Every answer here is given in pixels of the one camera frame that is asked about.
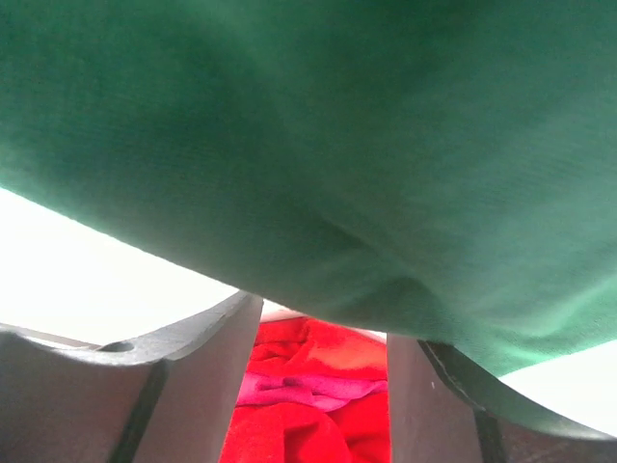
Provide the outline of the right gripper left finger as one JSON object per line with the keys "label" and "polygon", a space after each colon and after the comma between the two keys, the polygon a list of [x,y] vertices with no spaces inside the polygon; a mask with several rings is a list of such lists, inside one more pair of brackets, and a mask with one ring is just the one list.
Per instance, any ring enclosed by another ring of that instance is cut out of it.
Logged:
{"label": "right gripper left finger", "polygon": [[239,292],[98,349],[1,334],[5,462],[215,462],[262,300]]}

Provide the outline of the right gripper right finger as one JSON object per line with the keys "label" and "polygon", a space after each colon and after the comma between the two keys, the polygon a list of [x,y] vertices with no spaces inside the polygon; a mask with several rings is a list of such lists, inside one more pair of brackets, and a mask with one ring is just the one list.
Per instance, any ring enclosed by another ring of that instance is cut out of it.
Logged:
{"label": "right gripper right finger", "polygon": [[614,437],[525,397],[449,345],[390,335],[387,347],[394,462],[616,459]]}

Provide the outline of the green t shirt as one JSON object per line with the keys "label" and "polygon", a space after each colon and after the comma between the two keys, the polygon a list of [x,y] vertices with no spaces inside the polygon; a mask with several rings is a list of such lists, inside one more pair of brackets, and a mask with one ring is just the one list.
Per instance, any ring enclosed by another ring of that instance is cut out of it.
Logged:
{"label": "green t shirt", "polygon": [[616,337],[616,5],[5,1],[1,184],[507,374]]}

